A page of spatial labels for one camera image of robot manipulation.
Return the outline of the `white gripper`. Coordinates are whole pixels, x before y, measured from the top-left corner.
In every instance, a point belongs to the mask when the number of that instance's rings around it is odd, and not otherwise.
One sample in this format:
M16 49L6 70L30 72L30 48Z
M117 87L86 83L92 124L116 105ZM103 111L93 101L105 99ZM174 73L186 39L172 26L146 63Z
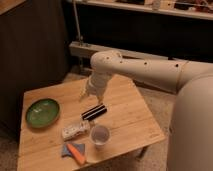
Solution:
M92 73L86 82L86 88L80 93L79 101L83 101L91 94L97 96L98 104L103 103L103 95L111 78L112 76L108 74Z

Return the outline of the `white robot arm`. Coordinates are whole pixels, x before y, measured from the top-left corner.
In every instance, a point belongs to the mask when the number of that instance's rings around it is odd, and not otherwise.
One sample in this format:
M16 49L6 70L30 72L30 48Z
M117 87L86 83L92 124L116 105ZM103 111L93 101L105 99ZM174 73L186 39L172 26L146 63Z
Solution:
M94 53L90 64L83 97L102 101L115 74L174 93L167 171L213 171L213 63L125 59L107 50Z

